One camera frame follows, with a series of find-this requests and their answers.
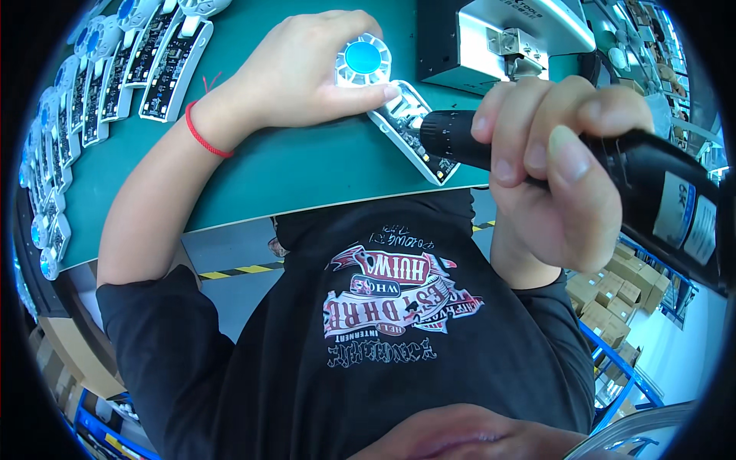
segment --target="circuit board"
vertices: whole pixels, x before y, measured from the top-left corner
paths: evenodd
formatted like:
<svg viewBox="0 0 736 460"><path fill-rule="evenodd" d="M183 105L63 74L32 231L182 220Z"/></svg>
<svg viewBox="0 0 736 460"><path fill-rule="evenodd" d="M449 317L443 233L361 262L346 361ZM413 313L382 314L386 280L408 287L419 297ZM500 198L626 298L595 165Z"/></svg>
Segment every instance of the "circuit board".
<svg viewBox="0 0 736 460"><path fill-rule="evenodd" d="M36 197L34 196L35 187L31 186L28 187L28 198L31 202L31 210L33 211L33 216L35 217L36 214L38 214L38 208L36 208Z"/></svg>
<svg viewBox="0 0 736 460"><path fill-rule="evenodd" d="M59 157L61 164L65 165L71 161L71 147L69 146L69 125L67 124L66 109L59 106L59 118L57 129L59 130Z"/></svg>
<svg viewBox="0 0 736 460"><path fill-rule="evenodd" d="M49 148L49 143L46 142L46 134L44 133L41 135L41 142L40 142L40 147L39 147L40 152L38 156L40 157L39 164L41 167L41 171L40 171L41 174L39 175L43 176L42 178L45 182L50 181L52 178L51 170L49 169L49 159L46 156L46 152L47 152L46 149L48 148Z"/></svg>
<svg viewBox="0 0 736 460"><path fill-rule="evenodd" d="M169 44L163 50L165 54L161 56L158 66L153 69L151 85L141 111L142 116L151 116L162 120L166 117L166 109L169 107L171 96L174 93L184 64L205 25L199 23L196 32L191 37L179 36L181 26L181 23L178 24L173 31Z"/></svg>
<svg viewBox="0 0 736 460"><path fill-rule="evenodd" d="M102 92L102 80L105 77L104 72L99 73L99 77L95 77L94 71L90 75L90 85L85 95L85 120L82 128L82 140L84 144L89 144L97 139L97 112L99 110L99 97Z"/></svg>
<svg viewBox="0 0 736 460"><path fill-rule="evenodd" d="M45 188L43 187L43 178L41 177L41 172L38 171L38 168L40 168L40 165L36 164L36 171L33 174L33 177L35 177L35 192L38 202L43 203L46 199L46 194L44 193Z"/></svg>
<svg viewBox="0 0 736 460"><path fill-rule="evenodd" d="M153 60L161 46L166 30L174 19L176 8L170 13L162 13L161 7L156 11L149 23L149 26L143 31L140 46L135 51L130 64L130 72L128 72L125 83L145 83L148 81L148 73L153 65Z"/></svg>
<svg viewBox="0 0 736 460"><path fill-rule="evenodd" d="M453 170L457 167L456 161L448 160L444 157L431 155L425 151L424 146L419 139L419 129L425 116L429 113L419 99L413 96L412 89L403 83L399 83L401 90L401 99L395 99L388 104L375 110L376 113L386 119L391 127L406 142L413 154L419 158L427 169L437 178L439 183L443 183L449 178Z"/></svg>
<svg viewBox="0 0 736 460"><path fill-rule="evenodd" d="M59 152L59 140L60 138L57 136L56 139L52 138L52 159L53 159L53 167L54 167L54 186L57 190L61 190L63 188L64 184L64 176L61 174L61 158L60 158L60 152Z"/></svg>
<svg viewBox="0 0 736 460"><path fill-rule="evenodd" d="M69 132L76 132L81 126L85 111L85 83L87 82L87 68L81 70L74 79L71 92L71 120Z"/></svg>
<svg viewBox="0 0 736 460"><path fill-rule="evenodd" d="M123 88L125 77L125 65L130 56L130 48L123 49L123 42L118 43L112 61L110 62L110 73L107 75L107 88L102 96L102 114L100 121L107 121L118 116L118 102L120 90Z"/></svg>

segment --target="hand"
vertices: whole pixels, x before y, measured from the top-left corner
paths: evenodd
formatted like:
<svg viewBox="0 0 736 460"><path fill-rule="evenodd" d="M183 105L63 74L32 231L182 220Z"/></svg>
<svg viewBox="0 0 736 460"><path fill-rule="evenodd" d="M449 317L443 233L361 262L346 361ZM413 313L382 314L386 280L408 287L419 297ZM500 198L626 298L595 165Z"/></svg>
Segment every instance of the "hand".
<svg viewBox="0 0 736 460"><path fill-rule="evenodd" d="M361 10L289 17L216 90L230 101L233 120L247 120L252 130L311 126L373 110L398 89L335 86L337 53L364 32L383 37L375 19Z"/></svg>
<svg viewBox="0 0 736 460"><path fill-rule="evenodd" d="M621 199L578 139L654 131L643 97L615 86L596 91L581 77L559 84L526 77L498 83L473 119L473 137L492 144L489 188L513 235L536 259L581 272L600 269L621 227ZM523 182L549 182L550 192Z"/></svg>

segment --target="green work mat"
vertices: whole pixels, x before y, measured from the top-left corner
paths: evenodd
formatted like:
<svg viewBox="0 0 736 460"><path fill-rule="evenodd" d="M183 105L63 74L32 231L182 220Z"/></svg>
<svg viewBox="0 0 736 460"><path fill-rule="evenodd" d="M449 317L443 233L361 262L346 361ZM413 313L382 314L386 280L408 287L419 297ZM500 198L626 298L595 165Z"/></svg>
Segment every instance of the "green work mat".
<svg viewBox="0 0 736 460"><path fill-rule="evenodd" d="M118 4L113 2L105 13L114 14ZM282 0L277 4L235 0L212 17L214 33L192 76L180 116L187 103L205 94L202 77L211 81L222 72L218 80L222 82L232 76L266 33L287 15L332 9L362 9L373 15L391 49L392 79L409 81L434 110L476 109L481 101L478 95L415 81L415 5L415 1L392 0ZM553 79L575 73L574 57L556 59L551 65ZM296 77L299 72L294 69ZM72 237L62 262L64 268L97 257L102 227L115 195L138 161L171 126L138 117L143 92L139 89L133 94L130 117L111 123L110 137L84 149L72 166L74 182L66 192ZM444 188L487 183L487 172L461 166ZM436 189L366 115L316 127L263 130L248 138L215 172L185 231Z"/></svg>

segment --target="wrist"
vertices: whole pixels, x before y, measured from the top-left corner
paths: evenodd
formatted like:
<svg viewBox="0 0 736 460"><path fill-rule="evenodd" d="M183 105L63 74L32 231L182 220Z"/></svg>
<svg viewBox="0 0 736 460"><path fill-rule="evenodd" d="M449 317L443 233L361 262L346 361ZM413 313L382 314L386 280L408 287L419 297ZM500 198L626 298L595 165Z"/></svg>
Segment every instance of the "wrist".
<svg viewBox="0 0 736 460"><path fill-rule="evenodd" d="M232 152L246 137L258 128L254 112L228 97L227 84L205 94L191 108L191 121L199 135L211 146Z"/></svg>

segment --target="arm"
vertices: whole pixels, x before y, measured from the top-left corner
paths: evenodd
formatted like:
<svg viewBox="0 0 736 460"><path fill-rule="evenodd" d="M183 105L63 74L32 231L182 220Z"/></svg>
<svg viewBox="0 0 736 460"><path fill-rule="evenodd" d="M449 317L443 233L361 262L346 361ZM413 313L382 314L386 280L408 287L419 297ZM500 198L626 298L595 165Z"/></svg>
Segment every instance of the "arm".
<svg viewBox="0 0 736 460"><path fill-rule="evenodd" d="M578 134L609 137L653 130L643 97L616 86L596 91L581 77L496 85L473 119L473 137L492 144L489 189L498 207L491 265L512 289L557 279L560 267L591 272L613 253L621 200ZM550 191L524 183L547 180Z"/></svg>
<svg viewBox="0 0 736 460"><path fill-rule="evenodd" d="M387 85L338 88L335 56L364 32L381 37L363 11L300 15L278 24L228 81L191 111L197 132L230 151L263 127L304 127L375 109L397 96ZM302 69L299 79L291 77ZM98 286L156 280L212 173L223 161L179 120L136 166L118 192L102 231Z"/></svg>

